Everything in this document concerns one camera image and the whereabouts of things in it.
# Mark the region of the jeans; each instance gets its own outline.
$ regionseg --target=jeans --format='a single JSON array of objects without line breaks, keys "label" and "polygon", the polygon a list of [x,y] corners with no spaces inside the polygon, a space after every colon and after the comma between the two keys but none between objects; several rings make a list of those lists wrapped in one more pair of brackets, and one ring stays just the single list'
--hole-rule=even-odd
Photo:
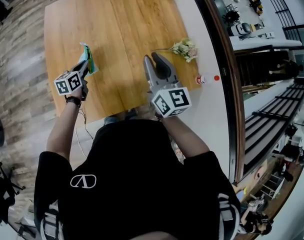
[{"label": "jeans", "polygon": [[[134,119],[138,119],[138,115],[135,110],[131,110],[126,113],[124,120],[126,121],[126,120],[134,120]],[[106,126],[108,124],[117,123],[118,121],[119,119],[115,115],[110,115],[104,118],[104,125]]]},{"label": "jeans", "polygon": [[248,209],[248,205],[241,203],[240,204],[240,215],[242,216],[247,209]]}]

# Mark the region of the black railing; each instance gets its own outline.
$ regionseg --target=black railing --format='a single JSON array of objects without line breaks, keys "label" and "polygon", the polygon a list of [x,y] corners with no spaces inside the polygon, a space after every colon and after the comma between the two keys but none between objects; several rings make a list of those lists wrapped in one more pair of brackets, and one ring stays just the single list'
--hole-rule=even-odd
[{"label": "black railing", "polygon": [[271,0],[275,13],[280,19],[286,39],[300,41],[300,33],[296,22],[284,0]]},{"label": "black railing", "polygon": [[271,154],[293,121],[304,99],[303,81],[300,83],[300,80],[295,80],[281,95],[275,96],[246,119],[243,178]]}]

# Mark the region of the hair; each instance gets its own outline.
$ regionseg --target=hair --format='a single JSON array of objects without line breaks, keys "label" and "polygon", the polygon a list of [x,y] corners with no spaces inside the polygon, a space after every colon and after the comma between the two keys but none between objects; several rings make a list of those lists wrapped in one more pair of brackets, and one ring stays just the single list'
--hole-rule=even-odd
[{"label": "hair", "polygon": [[268,222],[266,224],[266,229],[261,233],[261,235],[265,236],[267,235],[268,233],[270,233],[272,230],[272,224],[270,222]]}]

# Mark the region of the small bottle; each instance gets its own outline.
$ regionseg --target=small bottle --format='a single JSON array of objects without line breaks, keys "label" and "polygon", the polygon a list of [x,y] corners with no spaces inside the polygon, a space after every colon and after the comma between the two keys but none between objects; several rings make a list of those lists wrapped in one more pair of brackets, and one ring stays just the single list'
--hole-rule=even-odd
[{"label": "small bottle", "polygon": [[211,76],[209,74],[198,75],[195,78],[195,81],[198,85],[210,84],[213,81],[219,81],[220,77],[218,75]]}]

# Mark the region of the office chair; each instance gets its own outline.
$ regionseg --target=office chair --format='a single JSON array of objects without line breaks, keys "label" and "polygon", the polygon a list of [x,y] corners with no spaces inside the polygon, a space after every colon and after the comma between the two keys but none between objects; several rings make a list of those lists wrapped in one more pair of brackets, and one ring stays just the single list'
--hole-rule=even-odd
[{"label": "office chair", "polygon": [[12,171],[11,168],[9,175],[7,176],[2,169],[2,163],[0,162],[0,223],[3,221],[8,223],[8,210],[10,206],[13,206],[16,202],[15,196],[19,194],[14,188],[24,190],[25,186],[20,187],[11,182]]}]

